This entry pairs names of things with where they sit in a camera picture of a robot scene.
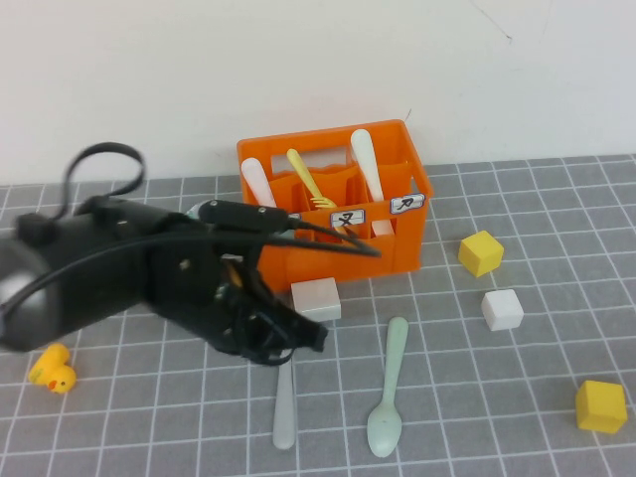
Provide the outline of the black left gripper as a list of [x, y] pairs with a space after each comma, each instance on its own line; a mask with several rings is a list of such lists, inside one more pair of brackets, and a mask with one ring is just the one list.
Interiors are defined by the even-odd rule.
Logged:
[[188, 330], [218, 331], [208, 344], [220, 353], [277, 366], [298, 349], [322, 353], [328, 330], [278, 298], [264, 300], [264, 282], [243, 261], [205, 252], [189, 260]]

